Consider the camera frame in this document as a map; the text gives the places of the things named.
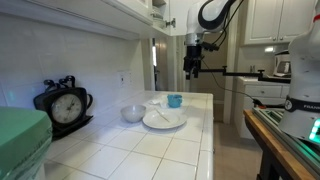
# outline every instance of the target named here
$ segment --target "appliance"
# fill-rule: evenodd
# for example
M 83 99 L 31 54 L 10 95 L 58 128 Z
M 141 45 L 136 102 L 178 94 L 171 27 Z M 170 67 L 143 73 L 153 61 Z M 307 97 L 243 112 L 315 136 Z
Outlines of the appliance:
M 291 65 L 289 51 L 282 51 L 275 54 L 273 76 L 291 78 Z
M 47 113 L 0 107 L 0 179 L 44 179 L 43 161 L 51 138 Z

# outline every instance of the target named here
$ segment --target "clock face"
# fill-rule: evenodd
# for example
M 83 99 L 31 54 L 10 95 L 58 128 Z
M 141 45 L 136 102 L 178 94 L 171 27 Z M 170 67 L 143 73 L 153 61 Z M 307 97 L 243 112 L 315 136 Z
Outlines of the clock face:
M 65 94 L 55 100 L 51 107 L 53 119 L 61 124 L 76 120 L 83 110 L 81 100 L 73 94 Z

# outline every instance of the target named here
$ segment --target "green container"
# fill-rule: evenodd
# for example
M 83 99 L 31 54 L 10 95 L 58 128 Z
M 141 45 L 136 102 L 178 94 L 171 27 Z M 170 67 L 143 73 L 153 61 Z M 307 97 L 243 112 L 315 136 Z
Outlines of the green container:
M 0 107 L 0 179 L 33 179 L 51 138 L 45 112 Z

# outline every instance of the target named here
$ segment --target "doorway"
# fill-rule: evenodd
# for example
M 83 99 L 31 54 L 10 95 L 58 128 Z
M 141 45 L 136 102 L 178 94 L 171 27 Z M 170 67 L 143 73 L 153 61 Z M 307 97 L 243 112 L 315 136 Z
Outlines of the doorway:
M 167 39 L 152 39 L 152 61 L 156 91 L 168 91 Z

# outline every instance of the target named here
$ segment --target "white bowl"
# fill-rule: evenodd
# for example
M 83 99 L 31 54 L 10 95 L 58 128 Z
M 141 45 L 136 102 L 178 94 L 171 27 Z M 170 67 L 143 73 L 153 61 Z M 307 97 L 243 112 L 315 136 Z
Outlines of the white bowl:
M 121 109 L 122 117 L 129 122 L 141 121 L 146 114 L 146 107 L 142 105 L 132 105 Z

